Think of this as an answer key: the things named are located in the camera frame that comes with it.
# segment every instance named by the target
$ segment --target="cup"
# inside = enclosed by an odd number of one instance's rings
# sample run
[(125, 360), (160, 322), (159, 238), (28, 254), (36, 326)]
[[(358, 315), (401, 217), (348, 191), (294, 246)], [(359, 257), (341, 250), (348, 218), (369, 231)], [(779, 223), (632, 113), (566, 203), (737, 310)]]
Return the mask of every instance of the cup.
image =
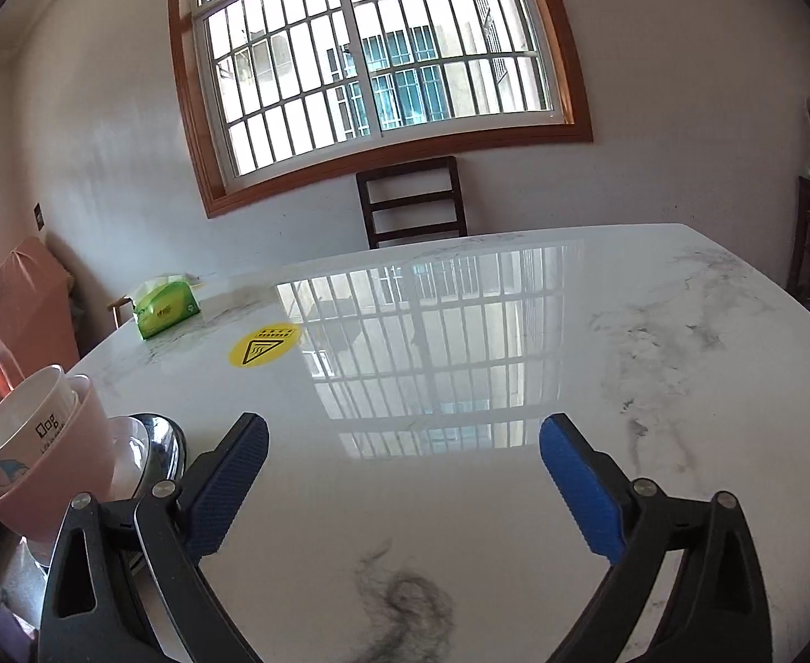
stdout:
[(30, 541), (53, 544), (71, 498), (106, 500), (115, 465), (107, 414), (88, 376), (70, 376), (81, 404), (55, 442), (14, 485), (0, 487), (0, 522)]
[(77, 405), (79, 398), (58, 364), (28, 376), (0, 401), (0, 487), (34, 467)]

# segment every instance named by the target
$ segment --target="blue gripper pad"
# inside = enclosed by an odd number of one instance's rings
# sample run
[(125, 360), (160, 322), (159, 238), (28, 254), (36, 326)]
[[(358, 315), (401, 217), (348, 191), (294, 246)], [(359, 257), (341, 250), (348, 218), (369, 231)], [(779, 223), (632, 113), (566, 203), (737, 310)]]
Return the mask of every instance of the blue gripper pad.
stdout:
[(269, 447), (267, 423), (254, 415), (190, 504), (190, 526), (184, 550), (194, 563), (221, 547), (257, 472), (267, 460)]
[[(540, 426), (540, 458), (558, 486), (561, 498), (565, 499), (589, 549), (606, 557), (613, 566), (626, 550), (620, 507), (576, 448), (575, 442), (554, 418), (550, 416)], [(583, 444), (591, 455), (593, 451), (588, 443), (583, 440)]]

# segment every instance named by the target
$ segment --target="round warning sticker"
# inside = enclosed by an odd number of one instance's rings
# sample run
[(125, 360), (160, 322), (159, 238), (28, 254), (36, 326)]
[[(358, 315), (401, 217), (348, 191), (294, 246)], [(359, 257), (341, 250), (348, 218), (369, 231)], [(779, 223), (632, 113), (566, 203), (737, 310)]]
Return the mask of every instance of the round warning sticker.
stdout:
[(280, 358), (300, 337), (301, 327), (297, 324), (270, 324), (240, 338), (228, 358), (231, 365), (250, 369)]

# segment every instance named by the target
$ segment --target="wooden window frame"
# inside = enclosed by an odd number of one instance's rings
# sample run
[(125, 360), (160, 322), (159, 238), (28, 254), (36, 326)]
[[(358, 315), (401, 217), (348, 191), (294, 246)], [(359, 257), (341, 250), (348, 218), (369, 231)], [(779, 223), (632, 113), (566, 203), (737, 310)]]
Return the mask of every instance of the wooden window frame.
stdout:
[(212, 141), (209, 114), (197, 67), (191, 1), (169, 0), (169, 35), (184, 134), (193, 160), (196, 183), (209, 218), (323, 179), (351, 175), (398, 162), (504, 146), (592, 142), (589, 101), (564, 2), (535, 0), (552, 56), (563, 122), (451, 132), (389, 144), (381, 141), (371, 149), (305, 165), (236, 192), (227, 192)]

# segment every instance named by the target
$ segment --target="marble tabletop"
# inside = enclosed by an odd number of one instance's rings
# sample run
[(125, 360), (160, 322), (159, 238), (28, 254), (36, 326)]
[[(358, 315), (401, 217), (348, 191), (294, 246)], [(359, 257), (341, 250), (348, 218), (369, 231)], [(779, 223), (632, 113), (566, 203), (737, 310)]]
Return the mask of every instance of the marble tabletop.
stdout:
[[(473, 236), (234, 276), (201, 299), (146, 342), (127, 323), (73, 371), (109, 415), (176, 420), (191, 455), (244, 411), (267, 420), (265, 467), (201, 564), (267, 663), (545, 663), (607, 570), (539, 457), (555, 412), (630, 478), (734, 491), (775, 660), (809, 638), (810, 314), (697, 232)], [(231, 365), (283, 322), (302, 325), (296, 347)], [(623, 660), (654, 631), (674, 555)]]

